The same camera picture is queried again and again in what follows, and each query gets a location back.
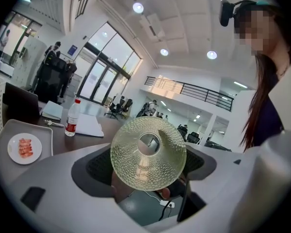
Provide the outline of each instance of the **railing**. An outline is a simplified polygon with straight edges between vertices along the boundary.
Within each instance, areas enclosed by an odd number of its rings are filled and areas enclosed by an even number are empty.
[[[173,91],[179,94],[184,94],[195,99],[212,103],[228,111],[231,111],[234,101],[233,98],[226,96],[225,94],[180,81],[160,79],[148,76],[145,85]]]

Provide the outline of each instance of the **gray tray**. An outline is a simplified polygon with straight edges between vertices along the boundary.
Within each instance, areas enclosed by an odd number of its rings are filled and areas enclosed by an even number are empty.
[[[42,144],[42,153],[33,163],[21,165],[14,162],[7,151],[9,140],[16,134],[30,133],[35,135]],[[9,185],[19,175],[29,169],[36,162],[53,155],[53,130],[14,119],[8,120],[0,133],[0,183]]]

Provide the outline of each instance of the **white plate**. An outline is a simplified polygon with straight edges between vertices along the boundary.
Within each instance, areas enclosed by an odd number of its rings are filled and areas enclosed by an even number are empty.
[[[30,139],[33,155],[27,158],[22,158],[18,153],[18,145],[20,139]],[[42,144],[40,140],[33,134],[21,133],[14,135],[8,143],[8,153],[13,161],[19,164],[30,164],[36,161],[42,153]]]

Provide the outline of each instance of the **headset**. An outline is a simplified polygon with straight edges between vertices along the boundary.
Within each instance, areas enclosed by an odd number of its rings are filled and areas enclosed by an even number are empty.
[[[235,9],[234,12],[234,7],[238,4],[241,4],[239,7]],[[248,6],[248,5],[268,5],[269,3],[259,0],[257,2],[251,1],[251,0],[242,0],[236,3],[230,3],[227,0],[221,0],[221,6],[220,6],[220,14],[219,14],[219,19],[220,19],[220,24],[223,27],[226,27],[228,25],[228,21],[230,18],[235,18],[235,15],[238,13],[239,9]]]

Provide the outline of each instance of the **long hair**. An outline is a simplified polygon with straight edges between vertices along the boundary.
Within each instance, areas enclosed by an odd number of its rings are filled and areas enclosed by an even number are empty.
[[[238,14],[235,16],[234,27],[235,32],[241,34],[244,29],[241,26],[241,21],[246,20],[244,18],[248,15],[248,11],[252,10],[264,10],[267,11],[271,16],[275,16],[274,21],[279,27],[279,30],[286,41],[287,45],[290,47],[289,56],[291,61],[291,33],[288,29],[288,24],[284,19],[281,9],[274,5],[247,5],[244,9],[240,9]],[[254,146],[254,133],[256,130],[257,121],[259,118],[259,113],[262,105],[268,98],[268,94],[273,88],[272,79],[276,75],[276,66],[274,62],[264,54],[256,54],[257,63],[257,78],[258,78],[258,88],[254,94],[252,101],[249,106],[249,119],[247,120],[243,131],[245,130],[244,137],[242,139],[241,145],[245,145],[246,151],[248,148]]]

